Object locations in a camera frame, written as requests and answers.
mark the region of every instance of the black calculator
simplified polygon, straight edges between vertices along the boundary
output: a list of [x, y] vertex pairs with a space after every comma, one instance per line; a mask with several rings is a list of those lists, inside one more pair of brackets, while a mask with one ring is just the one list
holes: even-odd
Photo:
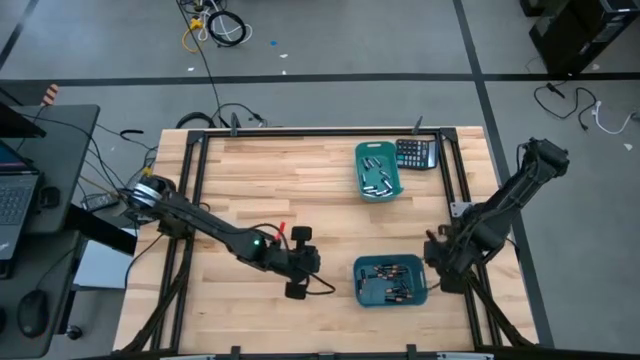
[[438, 164], [435, 141], [396, 140], [396, 162], [401, 169], [427, 170]]

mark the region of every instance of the computer tower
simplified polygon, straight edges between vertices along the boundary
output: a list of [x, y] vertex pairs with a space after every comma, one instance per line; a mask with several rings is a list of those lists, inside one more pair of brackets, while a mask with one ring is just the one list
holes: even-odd
[[579, 74], [640, 13], [640, 0], [550, 1], [529, 31], [549, 74]]

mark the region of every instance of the plastic bin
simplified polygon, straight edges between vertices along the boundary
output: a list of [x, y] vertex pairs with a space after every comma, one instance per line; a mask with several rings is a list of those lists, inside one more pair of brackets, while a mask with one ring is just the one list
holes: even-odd
[[[388, 141], [376, 141], [360, 143], [356, 146], [356, 181], [360, 197], [367, 202], [380, 203], [395, 199], [404, 190], [400, 185], [398, 176], [398, 164], [396, 163], [396, 146]], [[368, 158], [373, 163], [373, 167], [367, 170], [363, 160]], [[373, 160], [376, 158], [381, 166]], [[380, 172], [384, 171], [390, 176], [389, 182], [393, 189], [386, 196], [372, 196], [365, 193], [365, 186], [377, 186], [379, 190], [386, 189], [382, 183], [384, 176]]]
[[[394, 280], [382, 278], [367, 278], [362, 285], [362, 294], [359, 292], [358, 280], [362, 279], [361, 270], [365, 271], [365, 276], [377, 274], [374, 266], [378, 265], [403, 265], [408, 272], [401, 278]], [[415, 255], [382, 255], [382, 256], [362, 256], [353, 265], [353, 279], [356, 299], [364, 307], [373, 306], [409, 306], [422, 305], [427, 301], [428, 289], [427, 279], [424, 273], [422, 260]], [[411, 299], [404, 299], [402, 302], [390, 303], [385, 301], [389, 294], [386, 290], [400, 285], [400, 279], [404, 280], [413, 295]]]

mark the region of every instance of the wooden table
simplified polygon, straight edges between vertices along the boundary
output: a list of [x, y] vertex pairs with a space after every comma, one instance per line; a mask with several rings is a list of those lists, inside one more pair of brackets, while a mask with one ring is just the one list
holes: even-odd
[[[481, 127], [457, 128], [473, 201], [497, 189]], [[178, 183], [186, 130], [162, 134], [154, 173]], [[402, 352], [471, 350], [462, 295], [430, 293], [423, 306], [369, 308], [354, 298], [352, 265], [363, 255], [412, 253], [422, 256], [424, 232], [449, 223], [439, 170], [400, 170], [405, 191], [393, 202], [364, 203], [356, 190], [354, 148], [363, 141], [397, 137], [215, 138], [209, 143], [202, 201], [236, 226], [262, 222], [313, 227], [322, 256], [319, 275], [336, 286], [329, 296], [304, 301], [284, 297], [285, 279], [238, 262], [222, 244], [196, 235], [180, 353]], [[428, 136], [416, 138], [429, 139]], [[446, 146], [454, 189], [451, 149]], [[194, 151], [187, 195], [193, 192], [198, 151]], [[142, 229], [136, 253], [157, 237], [156, 225]], [[131, 271], [115, 349], [142, 327], [157, 304], [168, 240], [161, 240]], [[177, 256], [176, 270], [180, 263]], [[437, 282], [426, 268], [429, 284]], [[507, 243], [488, 265], [493, 296], [522, 334], [536, 341], [529, 303], [513, 247]], [[312, 281], [310, 290], [322, 290]], [[483, 338], [490, 343], [485, 312], [476, 299]], [[169, 309], [166, 324], [171, 324]], [[170, 325], [163, 345], [168, 346]]]

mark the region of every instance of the yellow cable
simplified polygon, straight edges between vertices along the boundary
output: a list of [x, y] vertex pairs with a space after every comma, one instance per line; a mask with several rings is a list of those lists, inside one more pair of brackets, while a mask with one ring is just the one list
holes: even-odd
[[80, 175], [80, 179], [82, 179], [82, 180], [86, 181], [87, 183], [89, 183], [89, 184], [91, 184], [91, 185], [93, 185], [93, 186], [97, 187], [98, 189], [103, 190], [104, 192], [106, 192], [106, 193], [108, 193], [108, 194], [115, 195], [115, 196], [119, 196], [117, 193], [115, 193], [115, 192], [113, 192], [113, 191], [109, 191], [109, 190], [107, 190], [107, 189], [103, 188], [102, 186], [100, 186], [100, 185], [96, 184], [95, 182], [93, 182], [93, 181], [91, 181], [91, 180], [87, 179], [86, 177], [84, 177], [84, 176], [82, 176], [82, 175]]
[[189, 28], [187, 29], [187, 31], [185, 31], [184, 34], [182, 35], [182, 47], [185, 50], [187, 50], [192, 54], [195, 54], [198, 52], [198, 49], [191, 49], [189, 48], [189, 46], [187, 46], [187, 35], [189, 35], [189, 32], [197, 29], [202, 29], [203, 27], [204, 27], [204, 24], [202, 23], [202, 21], [200, 21], [200, 19], [191, 19], [191, 25], [189, 25]]

